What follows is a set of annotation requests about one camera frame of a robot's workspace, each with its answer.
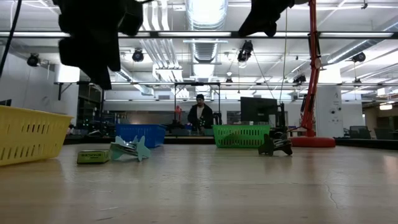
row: person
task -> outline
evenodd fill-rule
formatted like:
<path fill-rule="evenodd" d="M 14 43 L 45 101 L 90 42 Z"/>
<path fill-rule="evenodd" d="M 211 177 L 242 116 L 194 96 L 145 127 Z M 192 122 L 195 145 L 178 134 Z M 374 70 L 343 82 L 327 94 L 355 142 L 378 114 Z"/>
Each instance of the person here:
<path fill-rule="evenodd" d="M 205 97 L 202 94 L 197 95 L 197 104 L 189 111 L 188 121 L 200 131 L 213 125 L 213 110 L 205 104 Z"/>

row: black cloth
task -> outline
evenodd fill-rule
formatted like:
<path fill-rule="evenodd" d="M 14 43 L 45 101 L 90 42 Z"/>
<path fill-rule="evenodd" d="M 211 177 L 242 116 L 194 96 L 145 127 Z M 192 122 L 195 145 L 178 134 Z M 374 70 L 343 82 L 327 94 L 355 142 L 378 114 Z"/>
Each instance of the black cloth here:
<path fill-rule="evenodd" d="M 197 109 L 198 105 L 193 105 L 188 114 L 189 123 L 192 123 L 192 126 L 196 128 L 200 126 L 200 121 L 197 116 Z M 205 120 L 204 127 L 211 128 L 213 125 L 213 110 L 209 106 L 205 105 L 203 111 L 201 112 L 201 116 Z"/>

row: ceiling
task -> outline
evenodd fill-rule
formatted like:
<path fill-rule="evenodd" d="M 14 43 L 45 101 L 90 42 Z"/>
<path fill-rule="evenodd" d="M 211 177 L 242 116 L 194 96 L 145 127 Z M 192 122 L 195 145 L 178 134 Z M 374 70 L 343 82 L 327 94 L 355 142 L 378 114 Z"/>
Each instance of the ceiling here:
<path fill-rule="evenodd" d="M 23 1 L 17 30 L 59 31 L 57 14 L 51 1 Z M 187 30 L 187 18 L 185 3 L 182 0 L 169 0 L 169 26 L 171 30 Z M 238 30 L 243 20 L 250 11 L 248 0 L 229 0 L 228 12 L 224 30 Z M 345 7 L 356 7 L 363 4 L 362 0 L 318 0 L 318 29 L 320 31 L 379 31 L 377 28 L 387 21 L 397 19 L 398 2 L 396 0 L 368 0 L 367 9 L 345 9 Z M 15 9 L 14 1 L 0 0 L 0 30 L 9 30 L 11 7 Z M 326 10 L 328 7 L 341 6 L 341 10 Z M 306 5 L 295 6 L 283 12 L 278 20 L 278 30 L 305 31 L 309 30 L 309 11 Z M 281 82 L 285 71 L 287 79 L 293 78 L 291 73 L 295 68 L 303 64 L 309 58 L 308 41 L 296 39 L 254 39 L 254 54 L 248 60 L 246 68 L 238 69 L 236 53 L 241 48 L 244 40 L 225 39 L 228 43 L 220 44 L 217 62 L 221 65 L 215 66 L 211 82 L 217 80 L 223 82 L 227 72 L 232 72 L 234 82 L 259 82 L 264 77 L 268 82 Z M 344 48 L 355 40 L 320 40 L 322 55 L 328 55 Z M 57 50 L 57 39 L 14 39 L 12 49 L 16 54 L 28 56 L 32 52 L 40 54 L 44 60 L 50 63 L 59 63 Z M 184 78 L 192 78 L 191 52 L 188 44 L 182 39 L 173 40 L 174 49 L 178 61 L 182 66 Z M 137 81 L 153 81 L 152 61 L 147 55 L 143 62 L 134 63 L 131 54 L 135 48 L 142 48 L 139 39 L 121 39 L 120 49 L 127 53 L 122 57 L 122 65 L 127 68 Z M 341 76 L 344 82 L 351 82 L 357 77 L 386 68 L 396 63 L 398 57 L 398 40 L 385 40 L 380 44 L 364 51 L 367 59 L 363 63 L 357 63 L 356 69 L 352 62 L 341 62 Z M 309 77 L 308 70 L 303 71 Z M 380 73 L 366 80 L 366 82 L 382 82 L 392 78 L 398 78 L 397 70 Z"/>

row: chair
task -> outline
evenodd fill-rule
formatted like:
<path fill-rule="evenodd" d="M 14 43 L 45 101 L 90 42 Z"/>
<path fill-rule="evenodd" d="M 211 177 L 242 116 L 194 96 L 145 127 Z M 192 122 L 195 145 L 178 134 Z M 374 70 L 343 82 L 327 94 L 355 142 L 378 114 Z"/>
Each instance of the chair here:
<path fill-rule="evenodd" d="M 392 140 L 394 139 L 393 130 L 389 128 L 375 128 L 374 133 L 376 138 L 380 140 Z"/>
<path fill-rule="evenodd" d="M 367 126 L 350 126 L 349 136 L 352 139 L 371 139 L 371 133 Z"/>

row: wooden table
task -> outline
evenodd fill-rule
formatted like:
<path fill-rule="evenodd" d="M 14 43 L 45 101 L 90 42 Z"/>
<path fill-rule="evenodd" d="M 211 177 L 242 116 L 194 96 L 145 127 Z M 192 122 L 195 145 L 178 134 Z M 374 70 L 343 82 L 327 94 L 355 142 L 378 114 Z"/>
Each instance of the wooden table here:
<path fill-rule="evenodd" d="M 57 159 L 0 167 L 0 220 L 12 223 L 396 223 L 398 154 L 337 147 L 252 149 L 165 145 L 143 162 Z"/>

